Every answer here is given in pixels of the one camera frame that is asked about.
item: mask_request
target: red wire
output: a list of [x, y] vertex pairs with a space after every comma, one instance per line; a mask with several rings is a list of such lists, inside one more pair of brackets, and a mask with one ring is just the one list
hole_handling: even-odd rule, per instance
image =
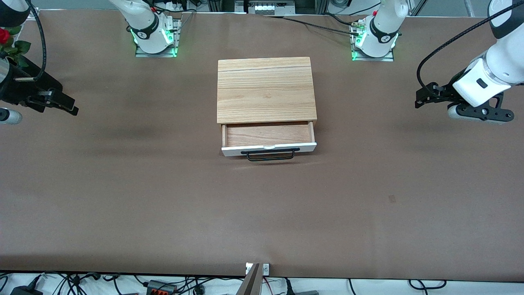
[[271, 290], [271, 286], [269, 285], [269, 282], [267, 281], [266, 277], [264, 277], [264, 281], [266, 281], [267, 288], [269, 288], [269, 292], [271, 295], [273, 295], [273, 290]]

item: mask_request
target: black drawer handle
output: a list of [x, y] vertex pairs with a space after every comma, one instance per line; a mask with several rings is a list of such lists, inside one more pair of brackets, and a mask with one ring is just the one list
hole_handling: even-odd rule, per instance
[[[296, 147], [294, 149], [280, 149], [280, 150], [272, 150], [272, 151], [242, 151], [240, 152], [243, 155], [247, 155], [247, 159], [251, 162], [258, 162], [258, 161], [275, 161], [275, 160], [289, 160], [294, 158], [294, 153], [300, 151], [300, 148]], [[252, 155], [256, 154], [280, 154], [280, 153], [291, 153], [289, 156], [282, 156], [282, 157], [251, 157]]]

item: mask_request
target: table surface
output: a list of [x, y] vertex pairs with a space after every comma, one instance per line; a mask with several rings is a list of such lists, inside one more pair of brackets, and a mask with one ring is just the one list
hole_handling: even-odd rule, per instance
[[316, 121], [309, 57], [219, 60], [219, 124]]
[[[16, 107], [22, 124], [0, 128], [0, 268], [523, 280], [524, 89], [507, 91], [505, 125], [413, 107], [419, 61], [476, 20], [408, 18], [395, 62], [357, 62], [345, 35], [255, 15], [193, 15], [172, 59], [135, 58], [117, 11], [41, 18], [48, 71], [80, 112]], [[21, 37], [38, 63], [35, 24]], [[424, 81], [493, 42], [473, 31]], [[317, 149], [222, 156], [217, 61], [295, 56], [311, 58]]]

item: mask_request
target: red flower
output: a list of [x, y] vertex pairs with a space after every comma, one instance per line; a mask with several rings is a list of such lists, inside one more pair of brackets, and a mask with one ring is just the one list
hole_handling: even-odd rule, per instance
[[0, 44], [6, 44], [9, 40], [9, 37], [11, 37], [11, 35], [9, 35], [9, 31], [0, 28]]

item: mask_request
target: open drawer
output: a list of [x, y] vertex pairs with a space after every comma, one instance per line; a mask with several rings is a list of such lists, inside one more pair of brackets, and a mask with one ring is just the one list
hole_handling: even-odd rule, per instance
[[247, 156], [250, 161], [286, 160], [316, 147], [313, 122], [222, 125], [225, 156]]

